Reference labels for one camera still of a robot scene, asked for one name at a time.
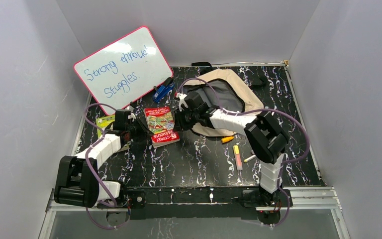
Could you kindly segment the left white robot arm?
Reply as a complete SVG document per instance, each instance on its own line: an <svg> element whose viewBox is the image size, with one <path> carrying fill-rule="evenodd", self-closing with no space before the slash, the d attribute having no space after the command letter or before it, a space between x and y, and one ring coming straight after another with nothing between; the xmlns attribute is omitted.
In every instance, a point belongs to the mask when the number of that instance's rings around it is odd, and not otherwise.
<svg viewBox="0 0 382 239"><path fill-rule="evenodd" d="M97 204L115 208L128 203L129 195L121 189L121 183L104 181L98 169L132 141L152 133L131 108L116 110L114 121L101 133L84 151L61 158L54 191L56 203L86 208Z"/></svg>

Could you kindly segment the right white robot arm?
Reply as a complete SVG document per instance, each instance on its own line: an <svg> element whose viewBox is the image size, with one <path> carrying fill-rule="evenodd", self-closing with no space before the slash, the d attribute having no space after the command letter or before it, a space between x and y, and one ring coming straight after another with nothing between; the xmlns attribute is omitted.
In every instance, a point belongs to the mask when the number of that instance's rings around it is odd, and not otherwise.
<svg viewBox="0 0 382 239"><path fill-rule="evenodd" d="M282 185L280 171L289 136L272 114L242 114L219 106L210 107L195 92L176 93L175 97L179 101L179 108L175 111L175 129L185 131L200 124L210 129L228 130L247 138L255 157L260 160L261 202L266 206L278 202L278 190Z"/></svg>

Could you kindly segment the red treehouse book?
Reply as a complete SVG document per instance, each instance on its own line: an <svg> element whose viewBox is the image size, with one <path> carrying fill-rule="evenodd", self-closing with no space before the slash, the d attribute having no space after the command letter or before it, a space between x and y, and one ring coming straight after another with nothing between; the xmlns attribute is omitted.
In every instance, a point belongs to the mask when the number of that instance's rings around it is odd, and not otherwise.
<svg viewBox="0 0 382 239"><path fill-rule="evenodd" d="M146 108L145 119L154 148L178 142L180 136L174 131L175 121L170 107Z"/></svg>

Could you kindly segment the beige backpack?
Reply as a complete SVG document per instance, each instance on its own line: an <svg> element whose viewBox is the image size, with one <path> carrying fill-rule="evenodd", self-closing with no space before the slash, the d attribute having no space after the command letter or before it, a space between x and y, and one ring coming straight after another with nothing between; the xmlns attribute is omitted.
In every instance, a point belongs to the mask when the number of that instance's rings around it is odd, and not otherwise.
<svg viewBox="0 0 382 239"><path fill-rule="evenodd" d="M261 100L255 95L255 93L244 83L244 81L233 70L216 69L208 73L200 75L199 79L208 82L213 87L218 98L216 98L213 90L205 83L196 79L189 80L179 86L179 93L198 93L201 98L207 102L208 106L220 106L230 112L249 112L252 110L263 109L264 105ZM179 110L175 111L175 131L186 131L183 126L179 126L180 117ZM200 123L194 124L191 130L195 133L204 136L232 136L234 134L245 135L245 125L238 129L237 126L232 128L210 128L208 126L202 126Z"/></svg>

